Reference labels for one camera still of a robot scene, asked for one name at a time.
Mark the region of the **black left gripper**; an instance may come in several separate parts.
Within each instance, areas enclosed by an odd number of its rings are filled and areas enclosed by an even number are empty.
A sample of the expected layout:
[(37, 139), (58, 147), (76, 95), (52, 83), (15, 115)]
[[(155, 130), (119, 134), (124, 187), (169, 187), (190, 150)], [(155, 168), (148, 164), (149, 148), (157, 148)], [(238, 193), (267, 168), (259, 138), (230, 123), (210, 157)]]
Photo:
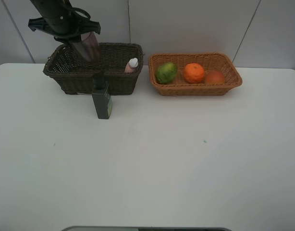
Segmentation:
[(28, 27), (32, 31), (39, 30), (49, 34), (55, 40), (63, 42), (72, 48), (83, 60), (91, 62), (91, 43), (81, 41), (81, 35), (89, 32), (100, 34), (100, 23), (89, 18), (72, 13), (67, 16), (58, 16), (53, 19), (40, 17), (30, 19)]

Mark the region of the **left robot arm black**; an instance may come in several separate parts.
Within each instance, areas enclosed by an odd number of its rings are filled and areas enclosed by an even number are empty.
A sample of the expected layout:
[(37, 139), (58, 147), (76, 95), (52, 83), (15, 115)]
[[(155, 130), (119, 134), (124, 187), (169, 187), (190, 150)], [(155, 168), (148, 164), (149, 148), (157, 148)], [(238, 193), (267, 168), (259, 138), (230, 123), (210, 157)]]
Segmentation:
[(100, 57), (96, 34), (100, 34), (99, 22), (90, 20), (85, 10), (75, 8), (68, 0), (33, 0), (31, 3), (41, 17), (29, 19), (32, 31), (41, 31), (73, 49), (82, 59), (93, 62)]

